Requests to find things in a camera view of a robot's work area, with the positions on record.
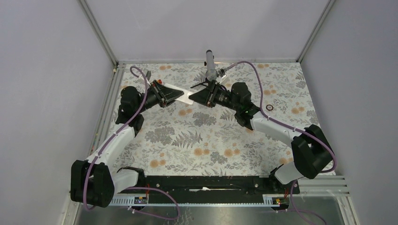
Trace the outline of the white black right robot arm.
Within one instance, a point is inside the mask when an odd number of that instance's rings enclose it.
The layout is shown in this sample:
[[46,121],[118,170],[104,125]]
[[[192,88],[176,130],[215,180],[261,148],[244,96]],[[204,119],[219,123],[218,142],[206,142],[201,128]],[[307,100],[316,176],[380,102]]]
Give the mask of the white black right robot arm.
[[271,172],[273,177],[269,180],[269,187],[275,193],[283,192],[294,180],[315,178],[333,160],[331,147],[317,125],[297,129],[266,117],[251,101],[251,93],[244,82],[236,82],[231,90],[226,90],[216,81],[211,81],[204,89],[189,95],[189,99],[207,107],[221,105],[232,109],[239,125],[291,147],[293,161]]

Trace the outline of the white air conditioner remote control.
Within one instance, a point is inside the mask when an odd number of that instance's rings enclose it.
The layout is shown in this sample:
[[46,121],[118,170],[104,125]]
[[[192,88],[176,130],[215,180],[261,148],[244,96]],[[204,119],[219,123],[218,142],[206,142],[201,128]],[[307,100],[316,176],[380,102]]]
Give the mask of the white air conditioner remote control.
[[188,104],[188,105],[193,105],[194,101],[189,99],[189,96],[192,95],[194,92],[186,90],[186,89],[182,89],[182,88],[174,86],[174,85],[172,85],[170,83],[164,83],[163,85],[168,87],[168,88],[171,88],[171,89],[182,91],[184,93],[182,96],[178,97],[176,99],[176,101],[179,101],[179,102],[182,102],[182,103],[185,103],[185,104]]

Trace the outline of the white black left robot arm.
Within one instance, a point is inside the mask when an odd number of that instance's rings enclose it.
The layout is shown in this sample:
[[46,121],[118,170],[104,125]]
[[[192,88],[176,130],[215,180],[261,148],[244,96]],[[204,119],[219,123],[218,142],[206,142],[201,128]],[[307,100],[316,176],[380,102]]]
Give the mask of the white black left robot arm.
[[145,188],[142,170],[122,169],[111,172],[119,155],[140,132],[142,112],[159,105],[165,108],[175,101],[193,104],[191,91],[154,80],[145,82],[144,93],[127,86],[121,91],[114,132],[86,159],[76,160],[71,167],[70,198],[74,202],[107,207],[115,194],[130,188],[139,193]]

